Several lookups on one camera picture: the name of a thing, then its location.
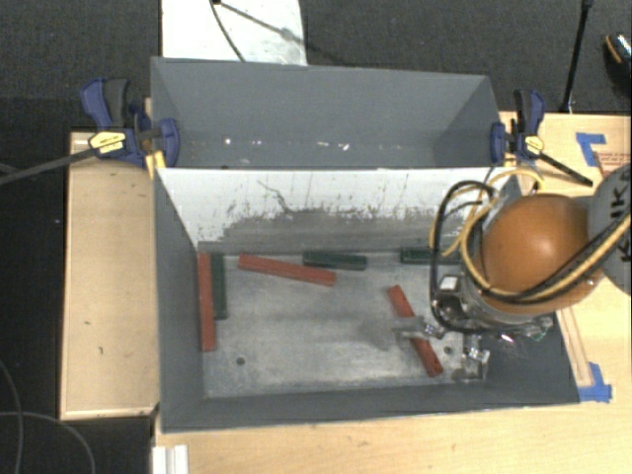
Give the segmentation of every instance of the black floor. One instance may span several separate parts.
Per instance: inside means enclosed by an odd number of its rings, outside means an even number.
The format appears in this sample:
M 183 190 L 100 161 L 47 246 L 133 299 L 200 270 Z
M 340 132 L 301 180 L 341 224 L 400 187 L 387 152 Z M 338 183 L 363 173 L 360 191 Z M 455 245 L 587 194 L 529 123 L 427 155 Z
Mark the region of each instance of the black floor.
M 535 88 L 562 102 L 581 0 L 300 0 L 312 64 L 489 75 L 499 107 Z M 605 34 L 630 35 L 631 0 L 593 0 L 574 90 L 584 113 L 630 112 L 630 80 L 607 61 Z M 78 89 L 127 77 L 149 94 L 160 53 L 160 0 L 0 0 L 0 163 L 27 167 L 66 150 L 89 125 Z M 0 188 L 0 358 L 26 411 L 56 415 L 64 255 L 64 174 Z M 16 420 L 0 379 L 0 473 L 13 472 Z M 147 420 L 81 424 L 100 473 L 148 469 Z M 23 472 L 89 472 L 78 442 L 26 418 Z

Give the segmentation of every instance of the white paper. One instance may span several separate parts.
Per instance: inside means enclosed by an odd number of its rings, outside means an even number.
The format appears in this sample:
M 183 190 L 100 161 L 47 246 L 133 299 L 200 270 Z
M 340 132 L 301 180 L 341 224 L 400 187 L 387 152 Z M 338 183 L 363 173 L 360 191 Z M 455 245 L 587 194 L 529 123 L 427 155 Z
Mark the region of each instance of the white paper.
M 215 9 L 246 61 L 307 64 L 298 0 L 222 0 Z M 165 57 L 238 60 L 208 0 L 162 0 L 162 36 Z

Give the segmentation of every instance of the blue tape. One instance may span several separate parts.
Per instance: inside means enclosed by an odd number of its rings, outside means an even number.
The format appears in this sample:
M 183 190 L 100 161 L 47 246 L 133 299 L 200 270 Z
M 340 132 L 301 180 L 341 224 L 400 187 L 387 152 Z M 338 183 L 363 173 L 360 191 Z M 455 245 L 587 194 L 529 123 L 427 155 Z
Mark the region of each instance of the blue tape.
M 589 367 L 591 368 L 594 385 L 588 388 L 578 388 L 580 400 L 582 402 L 595 401 L 608 404 L 612 398 L 612 385 L 603 383 L 599 365 L 589 361 Z
M 596 167 L 591 144 L 605 144 L 605 136 L 602 133 L 576 133 L 576 138 L 582 148 L 586 163 L 590 167 Z

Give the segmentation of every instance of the red block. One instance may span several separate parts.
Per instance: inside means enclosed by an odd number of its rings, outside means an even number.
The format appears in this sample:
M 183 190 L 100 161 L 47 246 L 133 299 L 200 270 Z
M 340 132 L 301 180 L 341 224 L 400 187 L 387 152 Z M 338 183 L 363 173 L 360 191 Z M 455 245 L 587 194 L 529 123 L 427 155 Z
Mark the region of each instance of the red block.
M 271 258 L 256 257 L 242 253 L 239 255 L 237 268 L 242 271 L 268 274 L 270 276 L 287 277 L 288 279 L 304 280 L 314 284 L 333 286 L 336 282 L 336 274 L 324 269 L 305 267 L 298 264 L 280 262 Z
M 400 318 L 412 318 L 415 316 L 415 312 L 399 284 L 388 288 L 386 293 L 388 294 L 391 304 L 393 304 L 395 313 Z M 443 372 L 443 366 L 436 356 L 435 350 L 433 350 L 430 342 L 424 339 L 411 339 L 411 343 L 413 343 L 413 347 L 419 359 L 422 361 L 428 376 L 435 377 Z
M 215 350 L 215 313 L 210 268 L 210 255 L 197 253 L 197 292 L 199 294 L 199 338 L 204 352 Z

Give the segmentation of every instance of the wooden board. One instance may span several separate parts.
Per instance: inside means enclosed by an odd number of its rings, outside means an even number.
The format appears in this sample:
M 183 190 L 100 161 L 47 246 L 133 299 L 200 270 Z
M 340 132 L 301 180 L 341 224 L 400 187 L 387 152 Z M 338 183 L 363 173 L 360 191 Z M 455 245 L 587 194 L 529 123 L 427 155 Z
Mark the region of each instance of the wooden board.
M 90 134 L 73 134 L 71 151 Z M 150 414 L 158 402 L 152 188 L 96 158 L 70 167 L 62 420 Z
M 630 118 L 547 115 L 542 130 L 554 158 L 598 179 L 598 169 L 587 171 L 582 162 L 575 131 L 603 133 L 608 147 L 629 146 Z M 591 193 L 552 173 L 549 190 Z M 145 194 L 138 190 L 141 185 L 150 193 L 139 169 L 117 162 L 92 160 L 71 169 L 60 401 L 64 419 L 147 414 L 158 401 L 151 209 L 144 197 L 134 196 Z M 122 226 L 135 241 L 131 245 L 125 245 Z M 608 405 L 158 434 L 156 443 L 187 444 L 193 474 L 626 472 L 632 464 L 630 298 L 603 281 L 573 311 L 584 352 L 613 385 Z

